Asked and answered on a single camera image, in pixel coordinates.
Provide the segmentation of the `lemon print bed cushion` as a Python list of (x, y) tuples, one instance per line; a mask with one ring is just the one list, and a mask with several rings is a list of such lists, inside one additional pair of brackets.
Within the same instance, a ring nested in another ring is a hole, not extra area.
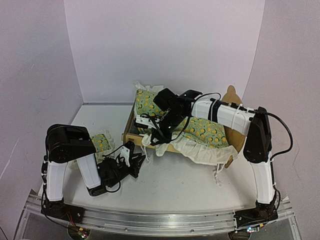
[[(134, 95), (134, 116), (147, 114), (151, 117), (161, 117), (164, 111), (155, 103), (154, 97), (164, 89), (162, 85), (143, 86), (138, 81), (134, 82), (136, 92)], [(187, 128), (179, 134), (187, 123), (185, 118), (173, 131), (170, 144), (183, 156), (196, 164), (213, 166), (215, 184), (222, 186), (218, 173), (224, 168), (230, 158), (238, 158), (238, 151), (227, 140), (223, 125), (207, 119), (191, 117)]]

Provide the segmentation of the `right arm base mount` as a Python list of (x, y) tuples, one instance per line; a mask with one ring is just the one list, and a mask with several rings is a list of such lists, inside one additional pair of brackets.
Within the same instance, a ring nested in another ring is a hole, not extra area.
[(235, 229), (242, 230), (277, 220), (279, 206), (280, 202), (274, 198), (269, 204), (256, 201), (254, 208), (235, 211)]

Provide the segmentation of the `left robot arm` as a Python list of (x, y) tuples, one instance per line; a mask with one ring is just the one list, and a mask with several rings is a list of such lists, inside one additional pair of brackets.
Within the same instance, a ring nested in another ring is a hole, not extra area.
[(67, 214), (64, 198), (64, 178), (70, 162), (76, 163), (88, 193), (96, 197), (116, 193), (127, 176), (137, 178), (146, 156), (135, 152), (132, 141), (115, 146), (106, 130), (90, 135), (87, 128), (54, 124), (47, 130), (46, 154), (42, 176), (48, 211), (57, 219)]

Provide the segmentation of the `wooden pet bed frame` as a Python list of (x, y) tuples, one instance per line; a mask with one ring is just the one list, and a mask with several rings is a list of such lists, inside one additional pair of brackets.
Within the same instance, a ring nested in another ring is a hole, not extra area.
[[(222, 101), (227, 102), (228, 104), (242, 104), (242, 100), (237, 95), (233, 85), (228, 86), (226, 94), (222, 97)], [(123, 143), (132, 141), (135, 145), (142, 147), (142, 150), (144, 150), (145, 146), (142, 143), (143, 135), (130, 133), (130, 129), (133, 127), (134, 116), (134, 107), (132, 107), (121, 140)], [(160, 146), (148, 145), (146, 148), (155, 149), (156, 155), (161, 153), (160, 155), (162, 156), (165, 152), (179, 153), (196, 164), (228, 168), (232, 161), (238, 158), (238, 153), (245, 143), (245, 135), (241, 133), (241, 131), (238, 132), (236, 129), (227, 126), (224, 126), (224, 131), (226, 134), (226, 141), (229, 144), (229, 146), (224, 148), (211, 148), (182, 136), (169, 144), (160, 144)]]

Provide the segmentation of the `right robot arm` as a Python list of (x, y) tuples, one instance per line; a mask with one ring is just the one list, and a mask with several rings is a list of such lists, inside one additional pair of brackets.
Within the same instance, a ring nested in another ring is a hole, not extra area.
[(278, 155), (288, 153), (293, 145), (286, 150), (272, 154), (272, 134), (269, 117), (278, 120), (290, 133), (290, 129), (282, 119), (263, 107), (252, 109), (240, 103), (227, 103), (210, 98), (196, 90), (187, 90), (181, 95), (174, 94), (168, 88), (161, 90), (154, 98), (154, 103), (164, 112), (161, 117), (152, 117), (152, 135), (150, 143), (153, 146), (172, 144), (173, 147), (193, 162), (202, 165), (220, 165), (218, 160), (224, 150), (232, 155), (234, 147), (219, 148), (216, 153), (210, 153), (208, 148), (194, 140), (183, 136), (186, 130), (191, 130), (191, 120), (207, 120), (227, 127), (246, 137), (243, 149), (245, 159), (250, 163), (256, 185), (256, 201), (259, 204), (252, 209), (252, 218), (262, 222), (271, 212), (271, 204), (278, 195), (273, 177), (272, 162)]

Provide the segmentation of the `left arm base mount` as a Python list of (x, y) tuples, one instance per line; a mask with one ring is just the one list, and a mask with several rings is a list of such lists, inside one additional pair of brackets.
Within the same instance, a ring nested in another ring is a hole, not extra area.
[(63, 199), (60, 201), (42, 199), (41, 213), (49, 218), (81, 224), (85, 209), (80, 206), (65, 204)]

